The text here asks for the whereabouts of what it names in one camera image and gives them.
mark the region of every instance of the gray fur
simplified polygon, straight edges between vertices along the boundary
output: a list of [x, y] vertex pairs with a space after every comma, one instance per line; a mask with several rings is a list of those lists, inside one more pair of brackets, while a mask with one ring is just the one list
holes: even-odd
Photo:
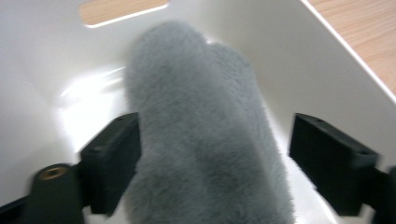
[[137, 41], [125, 76], [143, 146], [125, 195], [131, 223], [293, 223], [254, 78], [245, 58], [184, 23]]

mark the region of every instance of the cutout handle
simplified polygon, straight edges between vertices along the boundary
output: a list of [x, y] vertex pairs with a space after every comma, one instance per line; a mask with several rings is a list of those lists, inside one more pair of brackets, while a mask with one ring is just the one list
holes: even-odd
[[169, 0], [91, 0], [79, 7], [85, 24], [94, 28], [167, 6]]

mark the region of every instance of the wooden table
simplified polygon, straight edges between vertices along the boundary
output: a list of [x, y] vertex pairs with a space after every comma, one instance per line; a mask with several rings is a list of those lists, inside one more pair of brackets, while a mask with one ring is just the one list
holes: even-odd
[[396, 0], [308, 0], [396, 94]]

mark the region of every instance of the wooden surface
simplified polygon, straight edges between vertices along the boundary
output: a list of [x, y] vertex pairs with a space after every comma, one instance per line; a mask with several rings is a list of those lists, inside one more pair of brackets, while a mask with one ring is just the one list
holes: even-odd
[[396, 0], [308, 0], [396, 94]]
[[91, 0], [80, 6], [79, 14], [85, 24], [96, 25], [166, 4], [168, 0]]

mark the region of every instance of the white container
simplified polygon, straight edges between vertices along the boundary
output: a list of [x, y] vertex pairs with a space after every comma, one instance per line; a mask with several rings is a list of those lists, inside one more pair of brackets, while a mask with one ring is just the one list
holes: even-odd
[[[89, 28], [83, 0], [0, 2], [0, 206], [31, 175], [78, 151], [126, 113], [122, 68], [134, 41], [162, 21], [187, 21], [243, 52], [285, 153], [298, 223], [342, 223], [286, 157], [293, 114], [329, 121], [396, 163], [395, 98], [305, 1], [172, 0], [165, 9]], [[90, 217], [101, 223], [100, 217]], [[123, 223], [122, 209], [106, 223]]]

